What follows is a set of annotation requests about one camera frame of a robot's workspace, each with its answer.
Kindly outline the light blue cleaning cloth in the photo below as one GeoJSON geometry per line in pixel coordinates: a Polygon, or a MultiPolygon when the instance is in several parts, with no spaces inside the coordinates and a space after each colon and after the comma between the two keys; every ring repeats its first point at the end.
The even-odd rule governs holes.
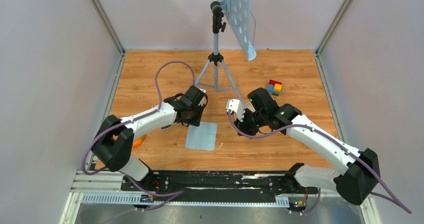
{"type": "Polygon", "coordinates": [[[214,151],[217,130],[217,123],[200,122],[198,127],[189,125],[185,147],[187,149],[214,151]]]}

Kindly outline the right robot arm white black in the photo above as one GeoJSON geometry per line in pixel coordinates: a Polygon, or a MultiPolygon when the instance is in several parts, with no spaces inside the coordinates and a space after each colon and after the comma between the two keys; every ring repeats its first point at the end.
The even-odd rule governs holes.
{"type": "Polygon", "coordinates": [[[228,116],[238,135],[251,139],[267,126],[272,134],[282,133],[300,141],[326,159],[331,168],[296,163],[287,172],[286,188],[298,193],[308,187],[336,191],[353,205],[361,205],[381,180],[378,155],[372,149],[360,150],[335,138],[291,104],[278,105],[264,88],[248,94],[248,104],[230,99],[228,116]]]}

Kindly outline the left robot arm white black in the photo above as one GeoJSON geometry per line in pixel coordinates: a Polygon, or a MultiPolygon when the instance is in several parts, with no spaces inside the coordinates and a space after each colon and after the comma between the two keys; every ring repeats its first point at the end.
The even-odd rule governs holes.
{"type": "Polygon", "coordinates": [[[178,123],[198,127],[208,103],[206,93],[192,85],[185,93],[166,98],[160,105],[136,115],[106,117],[91,151],[111,172],[121,172],[131,177],[140,190],[149,190],[153,185],[151,169],[132,156],[133,143],[151,131],[164,130],[178,123]]]}

